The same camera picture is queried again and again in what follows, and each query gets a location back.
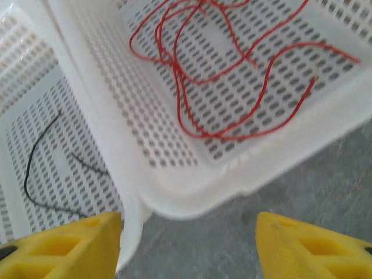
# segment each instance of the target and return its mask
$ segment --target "white plastic basket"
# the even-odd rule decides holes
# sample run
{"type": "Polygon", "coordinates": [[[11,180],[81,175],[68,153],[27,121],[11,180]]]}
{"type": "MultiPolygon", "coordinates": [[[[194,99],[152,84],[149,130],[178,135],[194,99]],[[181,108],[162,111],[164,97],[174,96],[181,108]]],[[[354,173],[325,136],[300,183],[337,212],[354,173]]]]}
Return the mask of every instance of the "white plastic basket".
{"type": "MultiPolygon", "coordinates": [[[[40,184],[40,197],[53,202],[53,196],[48,196],[48,191],[52,191],[58,202],[67,201],[71,208],[79,205],[83,211],[89,209],[84,205],[90,202],[89,213],[121,209],[122,204],[125,225],[119,266],[135,252],[149,213],[146,207],[173,219],[199,216],[233,196],[256,191],[371,117],[371,2],[312,0],[294,21],[257,47],[253,57],[262,63],[258,71],[244,64],[207,87],[189,87],[195,117],[208,130],[239,119],[258,96],[269,56],[292,41],[327,40],[361,59],[362,65],[355,66],[322,49],[297,49],[274,67],[274,78],[260,110],[236,133],[254,133],[282,122],[319,67],[319,80],[310,98],[289,125],[275,134],[244,142],[201,141],[186,136],[177,123],[171,70],[138,60],[128,47],[131,33],[160,2],[43,0],[30,4],[19,0],[3,4],[4,18],[12,16],[17,24],[27,27],[27,34],[35,32],[35,42],[27,49],[35,47],[36,42],[44,43],[40,63],[50,66],[38,66],[35,70],[33,67],[40,63],[32,60],[21,69],[33,69],[27,76],[33,82],[26,84],[26,79],[21,78],[24,84],[20,83],[20,89],[11,94],[1,87],[1,94],[7,94],[4,98],[10,98],[2,102],[0,116],[5,147],[1,151],[6,158],[0,170],[0,209],[5,212],[0,228],[6,228],[5,233],[0,232],[1,240],[73,220],[71,216],[32,207],[22,193],[22,174],[32,141],[58,109],[65,111],[61,123],[48,134],[41,145],[44,148],[36,154],[46,169],[36,165],[34,175],[50,179],[49,184],[40,184]],[[32,105],[40,110],[36,116],[32,105]],[[31,124],[28,128],[26,116],[31,123],[38,120],[40,125],[31,124]],[[70,127],[75,137],[85,135],[87,143],[69,138],[64,127],[70,127]],[[13,137],[20,137],[24,147],[18,148],[13,137]],[[9,144],[14,145],[13,142],[16,147],[12,154],[9,144]],[[92,178],[94,174],[73,166],[67,158],[71,148],[76,148],[75,152],[83,149],[81,155],[86,160],[106,167],[113,183],[108,178],[92,178]],[[61,179],[68,175],[70,184],[61,179]],[[64,196],[69,187],[73,189],[71,195],[64,196]],[[92,193],[95,187],[101,196],[92,193]]],[[[286,19],[301,3],[251,0],[245,8],[233,11],[232,22],[243,47],[249,47],[265,31],[286,19]]],[[[181,21],[182,16],[164,27],[169,36],[166,43],[172,44],[181,21]]],[[[224,33],[220,15],[213,9],[208,10],[207,18],[199,15],[186,29],[180,57],[190,72],[207,76],[238,59],[224,33]]],[[[145,28],[135,40],[135,47],[142,53],[156,53],[152,36],[153,28],[145,28]]],[[[8,51],[20,43],[20,38],[15,39],[8,51]]],[[[16,54],[18,59],[25,51],[16,54]]],[[[20,71],[13,78],[21,77],[20,71]]]]}

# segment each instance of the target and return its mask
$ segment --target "yellow plastic object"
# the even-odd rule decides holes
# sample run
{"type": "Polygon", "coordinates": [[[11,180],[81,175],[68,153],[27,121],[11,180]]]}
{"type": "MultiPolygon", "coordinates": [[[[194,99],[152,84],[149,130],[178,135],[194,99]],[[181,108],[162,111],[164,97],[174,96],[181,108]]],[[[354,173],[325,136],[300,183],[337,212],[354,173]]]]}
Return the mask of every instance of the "yellow plastic object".
{"type": "Polygon", "coordinates": [[[114,279],[120,213],[105,213],[3,245],[18,249],[0,261],[1,279],[114,279]]]}
{"type": "Polygon", "coordinates": [[[372,279],[372,243],[261,212],[256,242],[265,279],[372,279]]]}

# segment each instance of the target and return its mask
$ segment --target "perforated basket bottom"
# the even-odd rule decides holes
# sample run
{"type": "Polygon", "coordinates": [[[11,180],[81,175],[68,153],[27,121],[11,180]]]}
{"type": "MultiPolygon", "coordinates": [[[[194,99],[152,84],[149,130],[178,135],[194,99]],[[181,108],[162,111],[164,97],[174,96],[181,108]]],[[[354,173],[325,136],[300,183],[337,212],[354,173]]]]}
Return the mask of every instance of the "perforated basket bottom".
{"type": "MultiPolygon", "coordinates": [[[[132,34],[143,18],[162,1],[130,1],[124,9],[127,33],[132,34]]],[[[292,5],[285,0],[251,0],[241,9],[229,11],[239,44],[244,51],[266,31],[293,13],[298,5],[292,5]]],[[[158,50],[154,43],[154,25],[162,18],[167,7],[144,26],[142,33],[135,40],[137,49],[147,56],[157,57],[158,50]]],[[[178,44],[178,57],[184,70],[197,79],[208,78],[228,65],[239,60],[239,53],[233,46],[226,21],[217,9],[206,7],[207,18],[196,13],[191,23],[184,29],[178,44]]],[[[324,14],[317,12],[318,17],[324,14]]],[[[173,44],[180,24],[188,13],[179,15],[164,25],[163,39],[165,46],[173,53],[173,44]]],[[[208,85],[197,86],[188,84],[192,113],[200,126],[208,131],[221,130],[244,117],[255,105],[261,92],[264,75],[269,61],[286,45],[299,41],[327,41],[327,33],[312,24],[309,19],[298,16],[287,26],[266,38],[257,46],[251,58],[256,59],[259,67],[255,70],[250,64],[244,63],[229,75],[208,85]]],[[[176,85],[171,69],[154,65],[150,69],[151,76],[157,80],[162,89],[163,98],[172,104],[174,119],[176,119],[176,85]]],[[[313,88],[300,113],[306,111],[308,103],[320,102],[322,96],[332,87],[332,83],[342,79],[347,81],[354,65],[340,55],[311,47],[287,52],[278,59],[271,71],[269,86],[260,109],[241,127],[230,135],[245,135],[265,131],[282,123],[297,105],[311,78],[319,74],[320,78],[313,88]]],[[[183,119],[189,122],[184,114],[183,119]]],[[[244,149],[259,140],[243,142],[223,142],[219,140],[193,141],[200,154],[210,162],[223,162],[241,153],[244,149]]]]}
{"type": "Polygon", "coordinates": [[[0,245],[14,240],[12,223],[10,222],[8,207],[0,184],[0,245]]]}
{"type": "Polygon", "coordinates": [[[34,233],[78,218],[35,207],[23,191],[24,174],[32,145],[58,110],[62,111],[61,117],[34,154],[28,180],[30,195],[41,203],[80,209],[87,215],[117,210],[124,213],[110,177],[83,167],[71,156],[73,152],[86,163],[105,170],[105,164],[69,84],[59,66],[56,66],[0,119],[2,135],[17,178],[15,184],[18,186],[20,203],[26,208],[34,233]]]}
{"type": "Polygon", "coordinates": [[[58,63],[32,24],[14,7],[6,8],[0,21],[0,116],[58,63]]]}

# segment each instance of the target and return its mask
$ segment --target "gray floor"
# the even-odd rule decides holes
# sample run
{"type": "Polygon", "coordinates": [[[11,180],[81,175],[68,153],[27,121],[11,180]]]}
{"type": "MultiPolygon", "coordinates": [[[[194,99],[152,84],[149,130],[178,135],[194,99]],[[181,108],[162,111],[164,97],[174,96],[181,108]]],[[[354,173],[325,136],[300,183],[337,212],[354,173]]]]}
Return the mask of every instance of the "gray floor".
{"type": "Polygon", "coordinates": [[[260,211],[372,242],[372,123],[257,193],[193,221],[153,216],[120,278],[263,278],[255,245],[260,211]]]}

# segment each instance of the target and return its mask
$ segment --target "rectangular hole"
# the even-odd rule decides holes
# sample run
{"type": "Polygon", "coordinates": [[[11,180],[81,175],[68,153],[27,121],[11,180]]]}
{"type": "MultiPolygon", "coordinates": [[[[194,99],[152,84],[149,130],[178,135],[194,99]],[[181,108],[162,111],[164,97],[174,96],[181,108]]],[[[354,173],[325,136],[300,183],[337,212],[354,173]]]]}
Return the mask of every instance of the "rectangular hole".
{"type": "Polygon", "coordinates": [[[83,225],[86,226],[86,227],[95,227],[97,226],[99,223],[101,222],[101,220],[99,218],[89,218],[89,219],[86,219],[84,222],[83,222],[83,225]]]}
{"type": "Polygon", "coordinates": [[[51,265],[38,264],[15,264],[0,272],[1,279],[43,279],[54,268],[51,265]]]}
{"type": "Polygon", "coordinates": [[[337,279],[371,279],[371,268],[363,264],[327,264],[325,266],[337,279]]]}
{"type": "Polygon", "coordinates": [[[283,227],[295,227],[296,226],[296,224],[293,221],[290,221],[290,220],[280,220],[280,224],[283,227]]]}
{"type": "Polygon", "coordinates": [[[360,13],[360,18],[366,19],[368,15],[369,15],[369,11],[367,9],[363,9],[362,12],[360,13]]]}
{"type": "Polygon", "coordinates": [[[55,236],[42,241],[31,253],[33,256],[67,256],[81,239],[55,236]]]}
{"type": "Polygon", "coordinates": [[[365,250],[372,256],[372,247],[365,247],[365,250]]]}
{"type": "Polygon", "coordinates": [[[326,237],[303,237],[299,241],[315,256],[351,255],[343,246],[326,237]]]}

